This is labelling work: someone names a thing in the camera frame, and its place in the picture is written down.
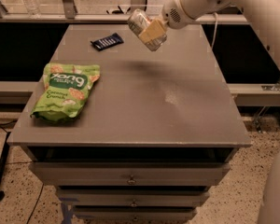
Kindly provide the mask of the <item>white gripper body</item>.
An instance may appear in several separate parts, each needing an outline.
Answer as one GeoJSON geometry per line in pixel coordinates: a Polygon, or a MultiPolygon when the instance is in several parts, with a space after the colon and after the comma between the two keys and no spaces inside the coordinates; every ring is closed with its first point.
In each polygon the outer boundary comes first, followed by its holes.
{"type": "Polygon", "coordinates": [[[161,15],[168,27],[181,29],[197,19],[197,0],[168,0],[161,15]]]}

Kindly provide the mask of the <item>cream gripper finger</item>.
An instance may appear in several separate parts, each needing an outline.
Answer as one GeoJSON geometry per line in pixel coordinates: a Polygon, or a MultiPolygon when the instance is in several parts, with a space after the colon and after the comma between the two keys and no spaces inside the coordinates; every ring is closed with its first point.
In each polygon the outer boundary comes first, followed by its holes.
{"type": "Polygon", "coordinates": [[[161,19],[154,19],[138,37],[144,44],[163,42],[166,39],[166,31],[167,28],[163,21],[161,19]]]}

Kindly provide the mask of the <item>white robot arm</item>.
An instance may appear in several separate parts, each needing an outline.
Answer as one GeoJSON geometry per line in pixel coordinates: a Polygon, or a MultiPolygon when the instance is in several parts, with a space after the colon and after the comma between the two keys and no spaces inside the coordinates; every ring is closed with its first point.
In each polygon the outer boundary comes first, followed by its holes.
{"type": "MultiPolygon", "coordinates": [[[[241,10],[280,70],[280,0],[169,0],[139,38],[150,43],[165,35],[168,28],[180,29],[227,5],[241,10]]],[[[280,224],[280,151],[267,178],[257,224],[280,224]]]]}

